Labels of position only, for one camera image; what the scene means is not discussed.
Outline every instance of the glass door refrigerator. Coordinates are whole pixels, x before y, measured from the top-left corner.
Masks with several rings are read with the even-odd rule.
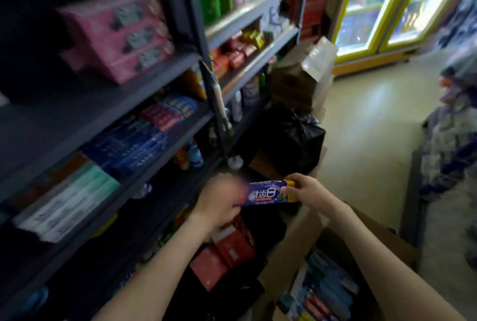
[[[379,48],[380,53],[419,44],[441,19],[449,0],[404,0],[390,31]]]
[[[342,0],[332,37],[338,47],[333,73],[369,69],[417,53],[447,1]]]

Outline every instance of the black plastic bag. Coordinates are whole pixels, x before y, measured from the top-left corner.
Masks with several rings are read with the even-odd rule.
[[[311,114],[297,114],[284,106],[265,114],[264,150],[278,172],[307,174],[318,165],[326,131]]]

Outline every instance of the human arm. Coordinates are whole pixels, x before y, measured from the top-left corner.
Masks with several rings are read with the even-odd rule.
[[[464,318],[431,286],[396,257],[364,225],[349,205],[341,202],[318,180],[292,174],[297,188],[283,187],[331,220],[355,258],[386,319],[393,321],[457,321]]]
[[[93,321],[158,321],[179,283],[182,273],[208,234],[231,221],[238,181],[219,174],[209,180],[189,218],[169,242],[94,317]]]

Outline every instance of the human hand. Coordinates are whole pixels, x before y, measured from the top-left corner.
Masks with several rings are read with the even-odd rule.
[[[200,193],[190,217],[205,222],[210,231],[232,221],[240,213],[239,207],[233,207],[240,186],[241,181],[232,174],[217,174]]]
[[[330,219],[334,218],[336,206],[344,204],[313,177],[294,173],[285,177],[285,179],[293,180],[295,187],[283,186],[280,193],[286,196],[295,196],[296,200]]]

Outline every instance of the refrigerator door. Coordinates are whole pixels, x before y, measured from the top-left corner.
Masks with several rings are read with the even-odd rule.
[[[398,4],[399,0],[343,0],[333,36],[337,62],[376,53]]]
[[[386,36],[380,52],[413,45],[422,41],[439,20],[449,0],[407,0],[399,11],[392,31]]]

